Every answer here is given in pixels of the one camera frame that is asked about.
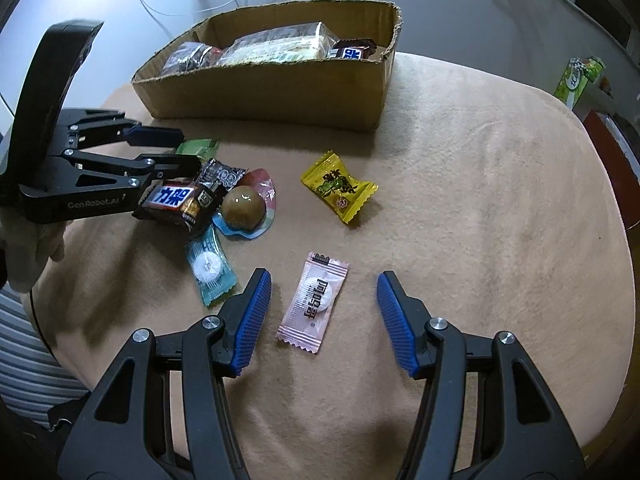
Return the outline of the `left gloved hand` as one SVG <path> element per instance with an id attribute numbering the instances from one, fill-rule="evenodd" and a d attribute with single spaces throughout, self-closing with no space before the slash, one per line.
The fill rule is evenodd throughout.
<path id="1" fill-rule="evenodd" d="M 14 210 L 1 209 L 1 248 L 9 285 L 28 292 L 49 261 L 64 258 L 67 222 L 35 224 Z"/>

